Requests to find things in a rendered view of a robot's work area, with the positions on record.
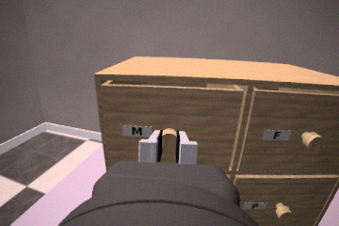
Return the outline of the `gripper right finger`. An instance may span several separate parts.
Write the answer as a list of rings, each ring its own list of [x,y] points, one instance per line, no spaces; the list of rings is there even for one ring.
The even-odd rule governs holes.
[[[198,143],[189,141],[185,131],[177,131],[176,163],[197,165]]]

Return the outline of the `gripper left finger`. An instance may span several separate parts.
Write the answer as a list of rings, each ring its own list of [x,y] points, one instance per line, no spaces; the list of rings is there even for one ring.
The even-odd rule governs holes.
[[[154,130],[149,139],[139,142],[138,162],[160,162],[163,130]]]

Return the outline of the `small wooden chest of drawers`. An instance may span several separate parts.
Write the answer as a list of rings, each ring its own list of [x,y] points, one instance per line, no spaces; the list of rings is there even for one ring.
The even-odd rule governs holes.
[[[94,74],[96,97],[105,157],[110,169],[105,134],[105,119],[101,85],[107,81],[147,81],[238,85],[244,90],[234,151],[227,174],[231,182],[236,175],[334,175],[339,170],[322,171],[255,171],[238,170],[238,161],[245,136],[250,103],[255,87],[316,89],[339,91],[339,77],[288,64],[198,59],[175,57],[135,56]]]

